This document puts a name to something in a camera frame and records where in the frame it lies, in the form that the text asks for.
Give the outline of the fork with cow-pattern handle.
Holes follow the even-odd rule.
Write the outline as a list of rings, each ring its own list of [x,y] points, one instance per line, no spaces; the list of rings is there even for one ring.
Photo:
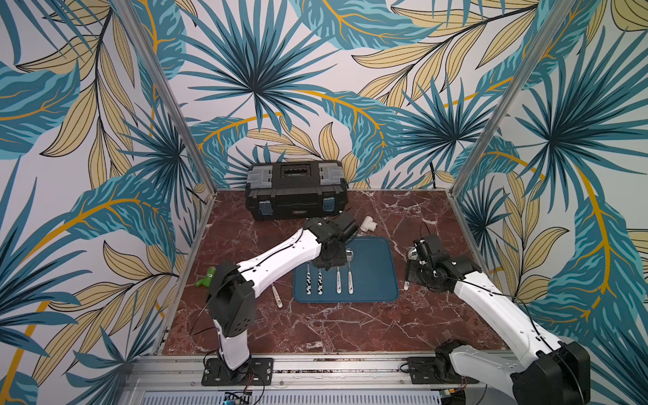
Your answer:
[[[306,265],[306,275],[305,275],[305,293],[307,295],[312,294],[312,275],[311,275],[311,264],[310,262]]]

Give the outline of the spoon with panda handle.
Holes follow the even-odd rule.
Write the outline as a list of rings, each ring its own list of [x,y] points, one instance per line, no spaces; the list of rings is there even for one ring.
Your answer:
[[[418,252],[417,249],[412,246],[409,248],[407,253],[407,263],[406,263],[406,273],[403,283],[403,290],[408,291],[410,287],[410,273],[415,264],[418,263]]]

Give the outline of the fork with panda handle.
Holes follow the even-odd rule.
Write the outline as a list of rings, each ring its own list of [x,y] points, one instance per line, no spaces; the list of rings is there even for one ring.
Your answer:
[[[278,290],[277,290],[276,286],[272,285],[271,288],[272,288],[273,297],[275,299],[275,303],[276,303],[278,309],[282,309],[284,307],[283,300],[281,300],[281,297],[280,297],[280,295],[278,293]]]

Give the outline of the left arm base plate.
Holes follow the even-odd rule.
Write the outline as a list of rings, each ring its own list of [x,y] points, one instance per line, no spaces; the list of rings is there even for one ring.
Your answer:
[[[273,358],[248,359],[231,370],[220,358],[206,360],[202,386],[270,386],[273,379]]]

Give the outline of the spoon with hello kitty handle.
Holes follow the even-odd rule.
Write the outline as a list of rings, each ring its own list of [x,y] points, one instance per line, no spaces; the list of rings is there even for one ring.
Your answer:
[[[347,248],[345,250],[345,254],[347,259],[347,270],[348,270],[348,292],[350,295],[352,295],[354,293],[354,279],[353,279],[351,263],[354,259],[354,252],[350,248]]]

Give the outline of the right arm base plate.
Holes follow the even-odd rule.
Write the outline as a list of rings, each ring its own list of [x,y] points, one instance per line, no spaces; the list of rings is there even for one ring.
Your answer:
[[[410,377],[413,385],[446,384],[462,387],[479,383],[471,377],[455,373],[450,361],[437,357],[410,357],[400,365],[399,370]]]

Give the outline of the fork with hello kitty handle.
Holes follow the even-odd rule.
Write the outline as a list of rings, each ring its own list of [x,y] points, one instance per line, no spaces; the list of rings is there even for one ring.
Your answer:
[[[342,277],[339,267],[336,270],[336,292],[337,294],[342,294]]]

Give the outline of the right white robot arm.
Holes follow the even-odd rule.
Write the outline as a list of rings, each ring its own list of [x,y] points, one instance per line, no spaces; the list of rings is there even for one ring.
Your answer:
[[[500,292],[468,258],[410,258],[406,280],[433,292],[450,292],[472,307],[514,354],[509,360],[460,342],[435,351],[433,369],[442,381],[452,376],[480,381],[519,404],[587,404],[591,360],[577,342],[566,343],[535,322],[526,309]]]

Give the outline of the spoon with cow-pattern handle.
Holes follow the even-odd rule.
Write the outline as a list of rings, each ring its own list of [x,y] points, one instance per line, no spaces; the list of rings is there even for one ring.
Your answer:
[[[318,270],[317,275],[317,294],[323,295],[323,272],[321,269]]]

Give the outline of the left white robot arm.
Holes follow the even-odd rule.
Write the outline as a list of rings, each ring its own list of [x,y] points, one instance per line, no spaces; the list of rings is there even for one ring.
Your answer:
[[[206,300],[219,338],[219,360],[230,373],[247,371],[251,353],[247,330],[256,320],[257,298],[304,263],[329,269],[347,263],[346,243],[357,233],[355,220],[309,219],[277,246],[239,263],[215,269]]]

